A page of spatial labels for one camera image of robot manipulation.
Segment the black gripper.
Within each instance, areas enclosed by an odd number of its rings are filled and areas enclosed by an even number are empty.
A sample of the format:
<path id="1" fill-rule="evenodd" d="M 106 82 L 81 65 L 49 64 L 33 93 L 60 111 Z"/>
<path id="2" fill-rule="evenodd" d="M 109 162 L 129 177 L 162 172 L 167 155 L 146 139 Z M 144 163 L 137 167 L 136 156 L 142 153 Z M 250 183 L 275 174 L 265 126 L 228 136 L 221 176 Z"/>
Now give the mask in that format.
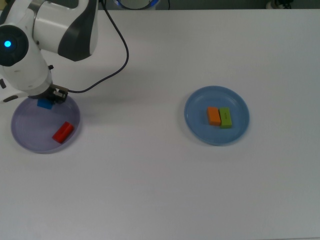
<path id="1" fill-rule="evenodd" d="M 66 101 L 68 96 L 68 89 L 62 86 L 51 84 L 48 89 L 46 99 L 52 104 L 62 104 Z"/>

